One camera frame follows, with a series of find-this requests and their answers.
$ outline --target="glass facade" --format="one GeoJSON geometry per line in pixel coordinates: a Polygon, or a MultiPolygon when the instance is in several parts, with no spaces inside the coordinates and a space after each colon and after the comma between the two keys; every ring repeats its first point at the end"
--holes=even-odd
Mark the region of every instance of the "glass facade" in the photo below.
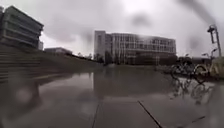
{"type": "Polygon", "coordinates": [[[12,45],[25,43],[28,46],[38,48],[43,25],[17,8],[11,6],[5,10],[2,28],[2,38],[4,38],[5,43],[13,42],[12,45]]]}

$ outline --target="lamp post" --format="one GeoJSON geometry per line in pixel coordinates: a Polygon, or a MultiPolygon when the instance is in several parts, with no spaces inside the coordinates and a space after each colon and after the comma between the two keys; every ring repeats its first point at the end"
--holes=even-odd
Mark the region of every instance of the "lamp post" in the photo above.
{"type": "Polygon", "coordinates": [[[222,56],[222,52],[221,52],[221,46],[220,46],[220,41],[219,41],[219,33],[218,33],[218,29],[217,29],[216,25],[209,26],[209,29],[208,29],[207,32],[211,34],[212,44],[217,43],[218,50],[219,50],[219,57],[221,57],[222,56]]]}

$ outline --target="overcast sky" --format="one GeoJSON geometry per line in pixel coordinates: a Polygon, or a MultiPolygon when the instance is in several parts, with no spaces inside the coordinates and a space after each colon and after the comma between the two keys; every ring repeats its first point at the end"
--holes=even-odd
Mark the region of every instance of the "overcast sky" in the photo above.
{"type": "Polygon", "coordinates": [[[94,30],[173,38],[178,55],[211,51],[209,24],[218,25],[224,41],[223,0],[0,0],[0,5],[14,5],[43,23],[44,47],[74,54],[93,52],[94,30]]]}

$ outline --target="pavement seam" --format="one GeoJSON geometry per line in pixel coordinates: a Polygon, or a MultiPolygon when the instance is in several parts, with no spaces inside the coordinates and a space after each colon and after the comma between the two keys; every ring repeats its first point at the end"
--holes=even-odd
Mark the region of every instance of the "pavement seam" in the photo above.
{"type": "Polygon", "coordinates": [[[98,103],[97,108],[96,108],[96,113],[95,113],[95,116],[94,116],[94,119],[93,119],[92,128],[94,128],[94,125],[96,123],[96,118],[97,118],[97,113],[99,111],[99,106],[100,106],[100,103],[98,103]]]}
{"type": "Polygon", "coordinates": [[[163,128],[159,122],[152,116],[152,114],[145,108],[145,106],[140,102],[138,101],[138,103],[140,104],[140,106],[146,111],[146,113],[153,119],[153,121],[159,126],[159,128],[163,128]]]}

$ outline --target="large building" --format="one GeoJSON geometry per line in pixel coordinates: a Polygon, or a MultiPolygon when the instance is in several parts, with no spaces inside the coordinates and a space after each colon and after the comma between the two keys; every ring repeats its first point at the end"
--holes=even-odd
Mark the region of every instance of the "large building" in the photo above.
{"type": "Polygon", "coordinates": [[[38,49],[39,37],[43,30],[41,23],[14,6],[6,8],[4,12],[2,11],[0,22],[1,43],[38,49]]]}
{"type": "Polygon", "coordinates": [[[38,43],[38,49],[43,51],[44,50],[44,43],[42,41],[39,41],[38,43]]]}
{"type": "Polygon", "coordinates": [[[95,31],[94,58],[105,61],[108,54],[119,63],[136,63],[140,56],[158,61],[176,56],[176,42],[163,37],[95,31]]]}

